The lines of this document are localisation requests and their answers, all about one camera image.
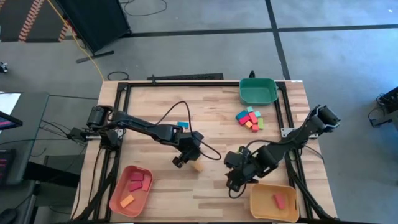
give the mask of yellow tray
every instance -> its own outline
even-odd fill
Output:
[[[278,208],[275,194],[284,196],[284,209]],[[250,211],[255,218],[296,222],[300,215],[296,190],[289,186],[256,184],[250,192]]]

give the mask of colored block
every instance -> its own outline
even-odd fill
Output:
[[[260,130],[264,129],[264,119],[263,118],[258,119],[258,126],[259,126]]]
[[[123,199],[123,201],[120,202],[120,205],[123,208],[126,208],[126,206],[128,206],[133,200],[134,200],[134,197],[132,197],[132,195],[129,195],[125,199]]]
[[[151,177],[149,176],[144,177],[144,181],[142,181],[142,189],[148,191],[151,182],[152,182]]]
[[[251,129],[252,129],[252,132],[258,132],[258,131],[259,131],[259,126],[256,125],[256,124],[254,124],[254,125],[251,127]]]
[[[251,128],[251,126],[253,126],[252,122],[250,122],[250,121],[246,122],[246,124],[244,124],[244,125],[246,125],[246,127],[248,127],[248,128]]]
[[[129,185],[129,191],[133,192],[137,189],[140,189],[142,187],[141,181],[135,181],[132,184]]]
[[[256,112],[254,112],[254,115],[256,115],[256,117],[260,117],[261,113],[260,113],[260,111],[256,111]]]
[[[140,172],[133,172],[130,176],[131,181],[144,180],[144,174]]]
[[[274,194],[274,199],[279,209],[285,208],[285,198],[282,194]]]
[[[177,125],[181,126],[183,128],[189,128],[189,124],[187,122],[179,121],[179,122],[177,122]]]
[[[248,115],[247,111],[242,111],[240,113],[238,113],[238,115],[236,115],[236,119],[239,121],[240,119],[242,119],[244,116]]]
[[[244,125],[246,122],[250,121],[250,116],[246,115],[242,119],[239,120],[240,125]]]
[[[251,120],[251,122],[252,122],[253,124],[257,124],[258,120],[257,120],[256,115],[254,115],[253,112],[250,112],[250,113],[249,113],[249,117],[250,117],[250,120]]]

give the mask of gray floor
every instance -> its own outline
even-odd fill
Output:
[[[261,0],[166,1],[168,9],[163,13],[129,17],[132,30],[270,27]],[[156,0],[134,4],[127,7],[132,7],[131,13],[162,8]],[[273,0],[272,5],[279,27],[398,24],[397,1]],[[296,32],[283,33],[280,38],[290,76],[304,80],[310,104],[326,104],[342,120],[333,134],[320,138],[338,216],[349,221],[395,223],[398,132],[388,124],[370,127],[367,115],[380,93],[398,86],[398,30]],[[215,72],[223,72],[225,79],[239,79],[250,70],[258,77],[283,78],[272,34],[142,37],[119,40],[105,50],[115,50],[115,55],[97,60],[104,74],[122,70],[136,80],[152,74]],[[101,78],[92,64],[75,63],[83,56],[73,41],[0,43],[0,58],[9,62],[10,69],[9,74],[0,75],[0,90],[98,97]],[[45,119],[82,127],[95,103],[51,97]],[[35,152],[44,147],[50,155],[80,150],[71,142],[62,146],[40,142]],[[54,214],[49,218],[47,212],[40,213],[41,223],[67,218]]]

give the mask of green block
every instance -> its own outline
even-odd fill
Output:
[[[259,126],[260,130],[264,129],[264,119],[263,118],[258,119],[258,126]]]

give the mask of yellow cable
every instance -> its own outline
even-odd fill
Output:
[[[58,12],[58,10],[55,8],[55,6],[50,2],[50,0],[47,0],[47,2],[51,5],[52,9],[58,14],[58,16],[61,18],[62,22],[69,28],[70,32],[72,33],[72,37],[75,40],[77,46],[80,48],[80,50],[87,55],[87,57],[93,62],[95,68],[97,69],[98,73],[101,75],[102,81],[105,81],[104,75],[102,74],[100,68],[98,68],[97,64],[95,61],[91,58],[91,56],[83,49],[83,47],[80,47],[79,42],[77,41],[75,35],[73,34],[72,28],[69,26],[69,24],[63,19],[61,14]]]

